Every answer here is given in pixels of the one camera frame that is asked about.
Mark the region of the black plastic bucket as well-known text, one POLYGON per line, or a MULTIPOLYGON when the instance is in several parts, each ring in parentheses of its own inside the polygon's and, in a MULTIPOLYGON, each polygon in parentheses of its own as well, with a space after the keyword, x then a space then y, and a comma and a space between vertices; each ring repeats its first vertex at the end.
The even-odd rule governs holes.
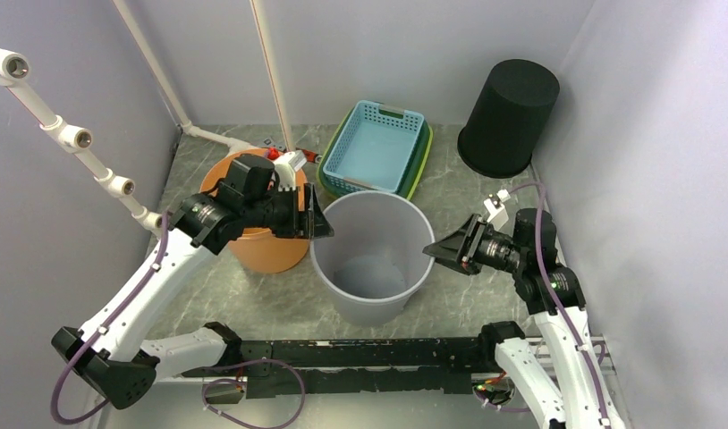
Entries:
POLYGON ((559 94, 559 80, 545 66, 525 59, 497 63, 457 138, 461 160, 490 178, 523 172, 559 94))

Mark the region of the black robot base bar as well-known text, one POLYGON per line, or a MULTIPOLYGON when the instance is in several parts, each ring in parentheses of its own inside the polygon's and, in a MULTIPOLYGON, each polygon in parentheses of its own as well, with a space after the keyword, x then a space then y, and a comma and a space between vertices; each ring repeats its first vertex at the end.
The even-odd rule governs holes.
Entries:
MULTIPOLYGON (((478 336, 471 338, 478 338, 486 349, 491 349, 495 359, 495 347, 502 341, 524 336, 523 330, 515 322, 506 321, 486 324, 478 336)), ((304 382, 308 394, 362 391, 440 391, 444 394, 469 394, 481 376, 489 373, 456 374, 437 366, 296 369, 281 360, 266 357, 226 367, 219 366, 215 373, 205 371, 185 373, 187 377, 230 375, 239 375, 246 379, 248 398, 271 399, 279 395, 299 393, 299 381, 304 382)))

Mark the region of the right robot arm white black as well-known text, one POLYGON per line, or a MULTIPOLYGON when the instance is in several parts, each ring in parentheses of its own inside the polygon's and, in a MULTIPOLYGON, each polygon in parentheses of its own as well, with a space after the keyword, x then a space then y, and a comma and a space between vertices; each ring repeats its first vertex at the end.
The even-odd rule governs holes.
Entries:
POLYGON ((552 216, 542 208, 526 208, 515 215, 510 235, 473 214, 423 251, 457 273, 475 275, 487 266, 512 276, 554 371, 549 374, 538 362, 515 322, 482 328, 478 361, 511 379, 539 427, 623 428, 594 351, 579 279, 559 261, 555 240, 552 216))

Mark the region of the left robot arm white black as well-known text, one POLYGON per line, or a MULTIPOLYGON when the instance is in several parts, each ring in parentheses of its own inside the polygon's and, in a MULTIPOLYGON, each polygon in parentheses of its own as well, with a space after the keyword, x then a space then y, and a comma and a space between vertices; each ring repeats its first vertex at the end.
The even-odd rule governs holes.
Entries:
POLYGON ((163 378, 201 367, 234 373, 241 339, 220 323, 186 335, 147 341, 146 335, 191 275, 248 229, 280 240, 313 240, 334 231, 320 211, 312 184, 299 184, 307 157, 276 159, 244 153, 224 177, 185 198, 168 215, 155 249, 117 294, 78 328, 63 327, 51 340, 65 360, 107 405, 125 409, 163 378))

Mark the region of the grey plastic bucket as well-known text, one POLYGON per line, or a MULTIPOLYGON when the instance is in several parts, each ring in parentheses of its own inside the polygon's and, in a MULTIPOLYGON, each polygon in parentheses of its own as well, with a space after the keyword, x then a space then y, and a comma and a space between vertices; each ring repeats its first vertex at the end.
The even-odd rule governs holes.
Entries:
POLYGON ((358 326, 394 320, 435 263, 423 252, 436 241, 426 215, 406 198, 374 190, 340 197, 323 215, 334 235, 311 242, 310 260, 334 309, 358 326))

